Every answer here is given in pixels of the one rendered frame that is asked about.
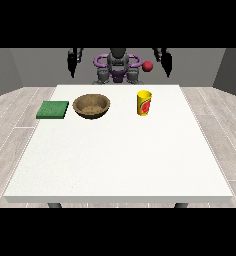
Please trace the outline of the green square pad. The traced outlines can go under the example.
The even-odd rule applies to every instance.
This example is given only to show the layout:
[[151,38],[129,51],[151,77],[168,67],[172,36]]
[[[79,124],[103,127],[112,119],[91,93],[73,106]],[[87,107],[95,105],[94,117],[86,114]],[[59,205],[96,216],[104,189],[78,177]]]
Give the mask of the green square pad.
[[68,101],[43,101],[37,114],[37,119],[63,119],[65,117]]

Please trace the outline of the brown wooden bowl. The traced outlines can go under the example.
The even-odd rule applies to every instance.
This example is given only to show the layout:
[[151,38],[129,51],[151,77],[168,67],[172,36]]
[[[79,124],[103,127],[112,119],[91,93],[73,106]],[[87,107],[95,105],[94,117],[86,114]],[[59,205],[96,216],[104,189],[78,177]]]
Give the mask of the brown wooden bowl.
[[110,100],[102,94],[85,94],[73,102],[75,112],[85,119],[97,119],[106,114]]

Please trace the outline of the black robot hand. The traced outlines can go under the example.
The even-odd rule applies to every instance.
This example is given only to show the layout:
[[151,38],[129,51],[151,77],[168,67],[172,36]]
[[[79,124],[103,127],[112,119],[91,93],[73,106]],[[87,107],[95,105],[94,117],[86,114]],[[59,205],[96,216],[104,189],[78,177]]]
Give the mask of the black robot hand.
[[154,56],[157,62],[161,63],[167,76],[170,76],[172,71],[172,55],[166,48],[154,48]]
[[77,64],[80,63],[82,59],[82,52],[82,48],[70,48],[68,50],[67,64],[71,77],[75,76]]

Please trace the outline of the small red ball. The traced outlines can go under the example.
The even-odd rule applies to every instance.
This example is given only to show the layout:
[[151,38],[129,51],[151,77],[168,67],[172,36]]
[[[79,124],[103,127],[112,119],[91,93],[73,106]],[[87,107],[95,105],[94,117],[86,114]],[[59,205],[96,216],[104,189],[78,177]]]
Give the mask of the small red ball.
[[142,65],[144,72],[150,72],[153,69],[153,63],[151,61],[145,61]]

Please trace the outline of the yellow cup with melon print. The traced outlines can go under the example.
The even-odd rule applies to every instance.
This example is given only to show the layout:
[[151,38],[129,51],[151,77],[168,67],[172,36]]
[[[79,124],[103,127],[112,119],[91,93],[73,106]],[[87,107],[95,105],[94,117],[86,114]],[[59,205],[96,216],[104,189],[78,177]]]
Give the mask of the yellow cup with melon print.
[[150,103],[152,99],[152,93],[147,90],[141,90],[137,93],[137,114],[140,116],[147,116]]

